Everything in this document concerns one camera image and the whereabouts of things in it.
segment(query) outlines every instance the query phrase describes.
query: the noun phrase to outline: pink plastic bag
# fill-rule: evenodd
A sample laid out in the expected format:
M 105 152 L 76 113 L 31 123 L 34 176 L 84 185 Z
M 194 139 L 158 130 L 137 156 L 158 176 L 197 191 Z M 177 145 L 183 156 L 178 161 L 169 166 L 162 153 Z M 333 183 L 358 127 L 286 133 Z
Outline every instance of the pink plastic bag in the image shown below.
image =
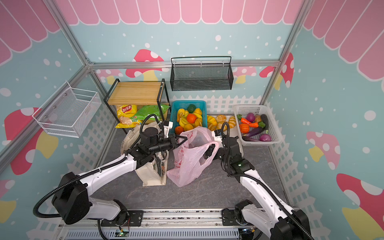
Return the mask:
M 180 136 L 186 136 L 188 140 L 173 150 L 175 168 L 167 171 L 167 176 L 178 187 L 185 186 L 198 178 L 203 170 L 211 164 L 219 149 L 219 143 L 214 141 L 212 132 L 208 128 L 199 126 L 182 132 Z M 215 145 L 214 151 L 205 160 L 203 155 L 211 144 Z

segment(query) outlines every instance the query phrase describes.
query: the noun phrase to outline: black wire mesh basket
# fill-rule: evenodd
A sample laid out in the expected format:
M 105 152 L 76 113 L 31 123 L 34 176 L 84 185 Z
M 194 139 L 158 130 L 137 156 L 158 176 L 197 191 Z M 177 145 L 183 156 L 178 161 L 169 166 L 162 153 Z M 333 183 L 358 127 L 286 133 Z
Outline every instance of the black wire mesh basket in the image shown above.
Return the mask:
M 230 56 L 171 58 L 172 91 L 231 90 L 231 59 Z

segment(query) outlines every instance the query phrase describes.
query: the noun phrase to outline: green chip bag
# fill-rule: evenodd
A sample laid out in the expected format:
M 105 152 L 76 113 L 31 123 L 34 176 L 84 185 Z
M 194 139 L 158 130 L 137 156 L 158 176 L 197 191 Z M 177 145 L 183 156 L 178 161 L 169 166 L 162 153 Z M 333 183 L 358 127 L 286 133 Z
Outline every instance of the green chip bag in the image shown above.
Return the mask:
M 169 106 L 164 105 L 164 104 L 161 104 L 160 106 L 161 106 L 161 111 L 163 112 L 163 114 L 165 114 L 165 112 L 168 110 Z M 139 111 L 137 111 L 137 113 L 131 118 L 138 119 L 138 120 L 144 120 L 148 115 L 151 115 L 151 114 L 156 114 L 157 119 L 159 121 L 162 120 L 158 105 L 144 106 Z

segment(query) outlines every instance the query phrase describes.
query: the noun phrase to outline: marble-patterned surface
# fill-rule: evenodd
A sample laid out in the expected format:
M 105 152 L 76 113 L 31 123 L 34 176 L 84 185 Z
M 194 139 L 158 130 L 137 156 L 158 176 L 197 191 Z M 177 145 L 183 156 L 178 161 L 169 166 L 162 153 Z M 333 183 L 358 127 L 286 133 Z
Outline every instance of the marble-patterned surface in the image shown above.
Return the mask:
M 122 130 L 116 132 L 104 163 L 120 156 L 120 145 L 124 137 Z M 244 157 L 254 165 L 268 186 L 285 201 L 283 188 L 268 149 L 266 147 L 243 147 L 243 149 Z M 168 169 L 174 167 L 173 159 L 173 153 L 170 153 Z M 234 207 L 245 199 L 260 207 L 245 187 L 236 179 L 227 177 L 218 160 L 213 161 L 200 177 L 181 188 L 170 179 L 167 179 L 165 186 L 143 187 L 137 174 L 129 172 L 101 187 L 92 197 L 103 200 L 118 199 L 130 209 Z

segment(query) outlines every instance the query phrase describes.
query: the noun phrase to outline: mushroom illustration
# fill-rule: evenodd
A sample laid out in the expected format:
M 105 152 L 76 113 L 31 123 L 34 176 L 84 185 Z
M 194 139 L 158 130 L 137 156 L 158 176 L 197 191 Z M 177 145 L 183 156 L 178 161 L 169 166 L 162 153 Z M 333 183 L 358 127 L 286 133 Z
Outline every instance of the mushroom illustration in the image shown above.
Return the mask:
M 15 184 L 14 180 L 0 180 L 0 199 Z M 16 208 L 16 201 L 0 201 L 0 223 L 5 223 Z
M 322 156 L 325 156 L 330 169 L 335 170 L 340 161 L 340 145 L 334 135 L 323 134 L 321 132 L 307 132 L 307 141 L 314 145 L 309 149 L 312 159 L 318 162 Z
M 140 49 L 132 62 L 164 62 L 164 60 L 157 55 L 156 53 L 148 49 Z M 127 69 L 125 74 L 130 78 L 135 78 L 143 74 L 144 81 L 158 81 L 158 78 L 155 75 L 156 71 L 168 72 L 169 68 L 144 68 L 144 69 Z
M 338 174 L 336 182 L 353 204 L 359 206 L 357 209 L 342 208 L 353 232 L 362 240 L 383 237 L 383 189 L 347 174 Z
M 275 89 L 276 90 L 280 90 L 280 84 L 281 84 L 281 81 L 283 79 L 285 82 L 285 86 L 287 86 L 287 88 L 289 88 L 291 86 L 292 78 L 293 78 L 293 72 L 294 72 L 294 66 L 295 66 L 295 63 L 293 61 L 293 55 L 292 55 L 292 53 L 289 53 L 288 58 L 285 61 L 285 64 L 283 66 L 283 69 L 281 70 L 279 76 L 277 77 L 277 81 L 275 82 Z M 260 72 L 260 77 L 262 77 L 262 78 L 269 77 L 272 75 L 272 72 L 273 72 L 273 67 L 268 66 Z
M 245 76 L 256 76 L 256 68 L 255 67 L 238 67 L 233 69 L 233 77 L 237 80 L 235 83 L 242 84 L 245 83 Z
M 98 69 L 96 74 L 99 76 L 102 83 L 106 82 L 105 80 L 107 80 L 109 85 L 112 85 L 115 82 L 114 76 L 123 76 L 119 69 Z
M 21 130 L 23 130 L 23 128 L 32 120 L 32 114 L 37 109 L 38 108 L 19 109 L 5 118 L 4 127 L 7 140 L 3 141 L 3 145 L 7 145 Z M 12 160 L 11 169 L 13 173 L 21 175 L 29 170 L 32 166 L 36 149 L 48 159 L 52 156 L 58 145 L 59 139 L 57 137 L 48 135 L 43 129 L 40 129 Z

